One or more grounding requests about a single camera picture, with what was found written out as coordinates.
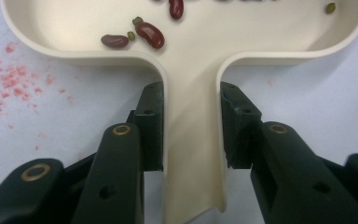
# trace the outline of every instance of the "cream plastic tray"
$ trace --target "cream plastic tray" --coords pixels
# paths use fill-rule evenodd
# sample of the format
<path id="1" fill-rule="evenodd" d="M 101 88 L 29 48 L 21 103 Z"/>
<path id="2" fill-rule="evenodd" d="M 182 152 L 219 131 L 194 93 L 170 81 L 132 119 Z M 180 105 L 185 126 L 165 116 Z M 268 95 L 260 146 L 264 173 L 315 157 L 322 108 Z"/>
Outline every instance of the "cream plastic tray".
<path id="1" fill-rule="evenodd" d="M 168 0 L 1 0 L 12 32 L 27 46 L 83 65 L 146 65 L 165 93 L 164 222 L 225 210 L 219 83 L 233 64 L 293 64 L 343 49 L 358 35 L 358 0 L 185 0 L 179 21 Z M 141 38 L 125 49 L 101 44 L 142 17 L 165 35 L 162 49 Z"/>

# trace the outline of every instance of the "brass screw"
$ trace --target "brass screw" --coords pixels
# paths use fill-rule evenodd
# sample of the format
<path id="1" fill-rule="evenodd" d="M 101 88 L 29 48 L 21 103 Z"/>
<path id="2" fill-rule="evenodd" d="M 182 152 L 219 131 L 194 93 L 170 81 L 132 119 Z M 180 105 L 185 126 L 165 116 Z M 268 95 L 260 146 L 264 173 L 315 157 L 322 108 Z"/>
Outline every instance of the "brass screw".
<path id="1" fill-rule="evenodd" d="M 272 124 L 269 126 L 269 130 L 274 133 L 287 133 L 287 129 L 279 124 Z"/>
<path id="2" fill-rule="evenodd" d="M 37 175 L 32 175 L 31 172 L 36 169 L 42 169 L 42 172 Z M 47 165 L 45 163 L 38 163 L 38 164 L 33 165 L 30 168 L 26 169 L 24 172 L 22 172 L 21 179 L 25 182 L 36 181 L 36 180 L 42 178 L 43 176 L 45 176 L 46 174 L 48 174 L 48 172 L 50 172 L 50 170 L 51 170 L 51 167 L 49 165 Z"/>
<path id="3" fill-rule="evenodd" d="M 119 125 L 113 129 L 113 134 L 115 135 L 124 135 L 131 131 L 131 127 L 128 125 Z"/>

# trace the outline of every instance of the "white tabletop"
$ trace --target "white tabletop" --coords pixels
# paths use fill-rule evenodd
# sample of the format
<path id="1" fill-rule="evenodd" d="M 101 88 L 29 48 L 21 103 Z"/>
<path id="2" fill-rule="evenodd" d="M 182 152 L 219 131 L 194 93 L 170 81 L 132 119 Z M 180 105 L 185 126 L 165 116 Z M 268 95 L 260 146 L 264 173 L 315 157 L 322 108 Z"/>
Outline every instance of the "white tabletop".
<path id="1" fill-rule="evenodd" d="M 21 164 L 55 158 L 68 166 L 96 151 L 103 131 L 126 120 L 145 85 L 160 80 L 143 67 L 84 67 L 24 46 L 0 12 L 0 183 Z M 344 164 L 358 153 L 358 37 L 331 56 L 296 66 L 229 67 L 263 113 L 286 123 L 312 150 Z M 225 214 L 192 223 L 264 223 L 247 170 L 227 172 Z M 145 174 L 145 223 L 161 218 L 162 173 Z"/>

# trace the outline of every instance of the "brass ring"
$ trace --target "brass ring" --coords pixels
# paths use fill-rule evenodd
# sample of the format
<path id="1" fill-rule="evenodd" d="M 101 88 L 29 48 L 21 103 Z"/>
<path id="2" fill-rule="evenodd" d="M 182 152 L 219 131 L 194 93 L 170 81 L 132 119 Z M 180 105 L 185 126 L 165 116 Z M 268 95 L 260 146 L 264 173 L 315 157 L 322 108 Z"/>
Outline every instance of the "brass ring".
<path id="1" fill-rule="evenodd" d="M 128 125 L 119 125 L 113 129 L 113 134 L 115 135 L 124 135 L 131 131 L 131 127 Z"/>
<path id="2" fill-rule="evenodd" d="M 35 169 L 39 169 L 42 168 L 43 171 L 40 174 L 37 175 L 31 175 L 30 173 L 35 170 Z M 48 172 L 50 172 L 51 167 L 45 163 L 39 163 L 36 165 L 31 166 L 30 168 L 26 169 L 24 172 L 22 172 L 21 174 L 21 179 L 25 182 L 31 182 L 31 181 L 36 181 L 40 178 L 42 178 L 43 176 L 45 176 L 46 174 L 48 174 Z"/>
<path id="3" fill-rule="evenodd" d="M 269 130 L 274 133 L 287 133 L 287 129 L 279 124 L 272 124 L 269 126 Z"/>

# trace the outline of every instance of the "dark red bean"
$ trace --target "dark red bean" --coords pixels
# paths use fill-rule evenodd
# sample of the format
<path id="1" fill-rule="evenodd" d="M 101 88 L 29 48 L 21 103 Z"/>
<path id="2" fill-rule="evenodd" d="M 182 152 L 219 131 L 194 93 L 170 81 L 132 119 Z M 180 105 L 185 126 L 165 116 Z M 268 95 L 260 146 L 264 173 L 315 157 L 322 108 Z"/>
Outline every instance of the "dark red bean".
<path id="1" fill-rule="evenodd" d="M 183 0 L 170 0 L 170 14 L 174 20 L 182 18 L 184 8 Z"/>
<path id="2" fill-rule="evenodd" d="M 104 35 L 101 42 L 109 48 L 121 49 L 129 44 L 129 39 L 124 35 Z"/>
<path id="3" fill-rule="evenodd" d="M 144 38 L 154 49 L 161 49 L 164 46 L 164 35 L 156 26 L 144 21 L 135 22 L 134 24 L 136 24 L 136 34 Z"/>

